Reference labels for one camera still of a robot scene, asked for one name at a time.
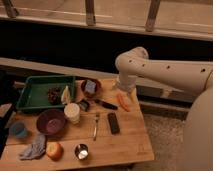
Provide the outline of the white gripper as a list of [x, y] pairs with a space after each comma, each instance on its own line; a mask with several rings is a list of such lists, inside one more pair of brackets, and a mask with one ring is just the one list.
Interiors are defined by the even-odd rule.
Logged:
[[118, 88], [127, 93], [132, 93], [132, 91], [136, 88], [136, 78], [135, 77], [120, 77], [118, 76], [115, 79], [114, 88]]

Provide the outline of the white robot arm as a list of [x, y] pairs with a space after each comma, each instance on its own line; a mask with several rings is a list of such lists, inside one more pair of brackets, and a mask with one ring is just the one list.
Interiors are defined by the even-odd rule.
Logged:
[[213, 171], [213, 62], [150, 60], [143, 47], [120, 54], [116, 85], [131, 93], [143, 77], [197, 96], [188, 112], [177, 171]]

